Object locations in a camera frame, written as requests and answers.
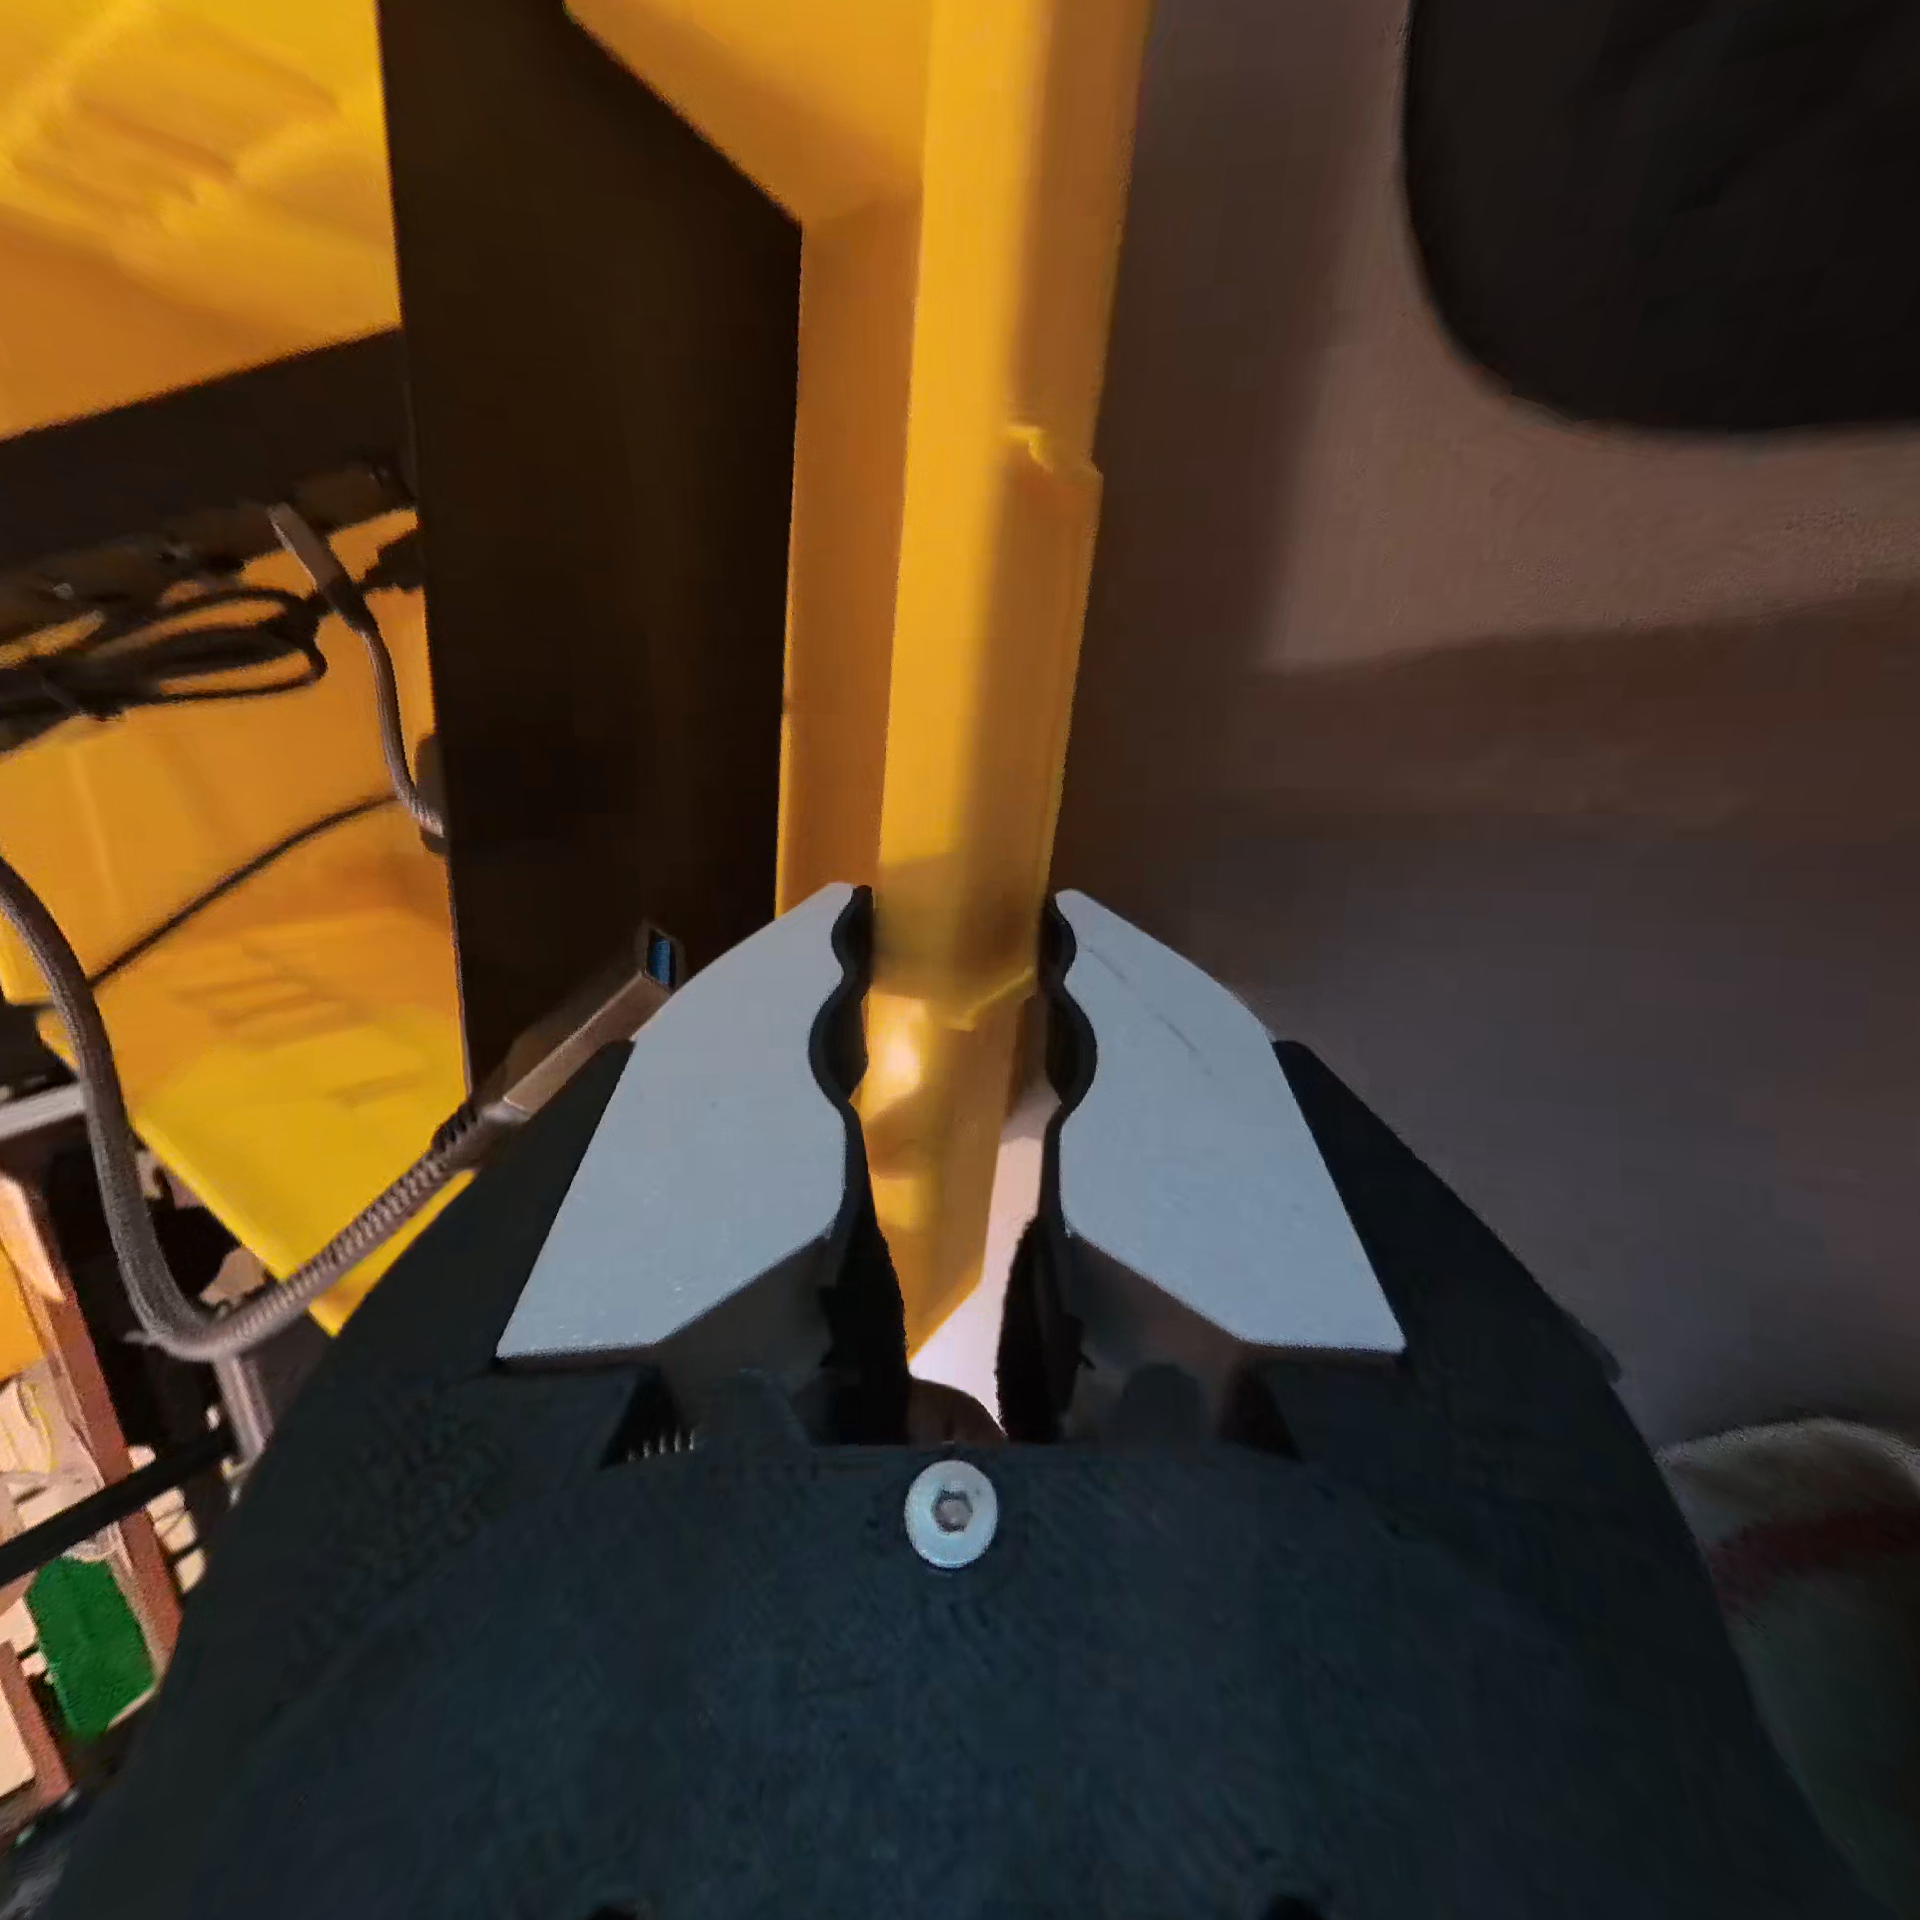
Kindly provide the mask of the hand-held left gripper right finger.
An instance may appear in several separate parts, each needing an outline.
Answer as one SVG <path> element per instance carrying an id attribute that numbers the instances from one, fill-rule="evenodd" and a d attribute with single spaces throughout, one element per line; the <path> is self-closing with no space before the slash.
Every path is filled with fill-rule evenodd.
<path id="1" fill-rule="evenodd" d="M 1051 1204 L 1087 1361 L 1399 1361 L 1406 1335 L 1262 1020 L 1082 892 L 1055 894 Z"/>

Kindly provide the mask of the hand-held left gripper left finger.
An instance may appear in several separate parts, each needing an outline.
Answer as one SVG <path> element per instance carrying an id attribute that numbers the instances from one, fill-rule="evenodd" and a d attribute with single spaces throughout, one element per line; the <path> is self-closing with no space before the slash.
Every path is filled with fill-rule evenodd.
<path id="1" fill-rule="evenodd" d="M 869 887 L 830 882 L 638 1030 L 495 1345 L 509 1370 L 818 1370 L 854 1219 Z"/>

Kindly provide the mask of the yellow plastic bin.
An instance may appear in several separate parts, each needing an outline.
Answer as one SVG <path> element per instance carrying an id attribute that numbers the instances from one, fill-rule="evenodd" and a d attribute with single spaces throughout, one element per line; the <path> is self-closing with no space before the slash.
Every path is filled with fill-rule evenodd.
<path id="1" fill-rule="evenodd" d="M 3 5 L 3 442 L 401 334 L 377 6 Z M 1150 5 L 562 6 L 800 228 L 773 916 L 870 887 L 854 1108 L 918 1346 L 1035 990 Z M 3 859 L 139 1150 L 287 1283 L 483 1078 L 418 494 L 270 529 L 3 601 Z"/>

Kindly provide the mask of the black long usb hub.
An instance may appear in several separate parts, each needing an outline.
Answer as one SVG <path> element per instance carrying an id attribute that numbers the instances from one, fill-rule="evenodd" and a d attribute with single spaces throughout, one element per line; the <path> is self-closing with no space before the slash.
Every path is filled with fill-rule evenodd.
<path id="1" fill-rule="evenodd" d="M 323 535 L 408 509 L 407 405 L 391 327 L 6 439 L 3 601 L 250 559 L 273 547 L 270 508 Z"/>

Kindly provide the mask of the black bin divider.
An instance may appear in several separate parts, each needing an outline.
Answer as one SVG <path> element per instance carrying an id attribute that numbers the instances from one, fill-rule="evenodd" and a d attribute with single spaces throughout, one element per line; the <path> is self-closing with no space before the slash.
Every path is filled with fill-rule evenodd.
<path id="1" fill-rule="evenodd" d="M 377 6 L 471 1082 L 774 913 L 800 228 L 546 2 Z"/>

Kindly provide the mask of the green plastic box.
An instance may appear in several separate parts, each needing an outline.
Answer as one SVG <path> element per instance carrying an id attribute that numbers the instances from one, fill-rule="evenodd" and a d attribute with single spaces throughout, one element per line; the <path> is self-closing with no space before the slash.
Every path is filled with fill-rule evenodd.
<path id="1" fill-rule="evenodd" d="M 155 1690 L 153 1653 L 111 1565 L 70 1555 L 45 1563 L 26 1609 L 65 1732 L 101 1742 Z"/>

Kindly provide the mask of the black mouse pad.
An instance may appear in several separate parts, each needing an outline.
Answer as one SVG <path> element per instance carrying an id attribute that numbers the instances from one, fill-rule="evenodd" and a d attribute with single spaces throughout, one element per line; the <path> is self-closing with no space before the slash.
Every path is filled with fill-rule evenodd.
<path id="1" fill-rule="evenodd" d="M 1915 426 L 1915 2 L 1418 2 L 1432 316 L 1583 426 Z"/>

